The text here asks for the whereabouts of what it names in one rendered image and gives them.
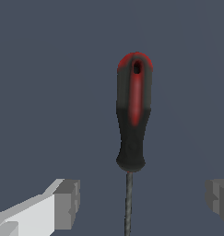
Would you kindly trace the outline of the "black and red screwdriver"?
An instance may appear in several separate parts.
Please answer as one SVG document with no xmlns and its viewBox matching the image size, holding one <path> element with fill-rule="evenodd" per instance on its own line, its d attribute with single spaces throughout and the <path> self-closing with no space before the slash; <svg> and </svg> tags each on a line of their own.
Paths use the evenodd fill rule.
<svg viewBox="0 0 224 236">
<path fill-rule="evenodd" d="M 151 113 L 153 65 L 143 53 L 126 55 L 117 68 L 116 113 L 121 134 L 121 147 L 116 159 L 126 172 L 124 236 L 130 236 L 133 173 L 145 166 L 143 140 Z"/>
</svg>

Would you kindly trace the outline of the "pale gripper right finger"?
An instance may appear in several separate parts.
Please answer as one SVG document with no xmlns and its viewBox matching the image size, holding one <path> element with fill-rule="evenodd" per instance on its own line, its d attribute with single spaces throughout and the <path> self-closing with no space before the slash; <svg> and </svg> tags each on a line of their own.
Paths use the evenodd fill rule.
<svg viewBox="0 0 224 236">
<path fill-rule="evenodd" d="M 207 206 L 224 221 L 224 179 L 205 181 Z"/>
</svg>

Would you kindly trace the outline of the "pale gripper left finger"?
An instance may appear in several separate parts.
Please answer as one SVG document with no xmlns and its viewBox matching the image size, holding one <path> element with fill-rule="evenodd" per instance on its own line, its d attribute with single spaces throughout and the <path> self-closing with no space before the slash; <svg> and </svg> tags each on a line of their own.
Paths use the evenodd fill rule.
<svg viewBox="0 0 224 236">
<path fill-rule="evenodd" d="M 80 180 L 56 179 L 41 195 L 0 212 L 0 236 L 51 236 L 71 230 L 80 205 Z"/>
</svg>

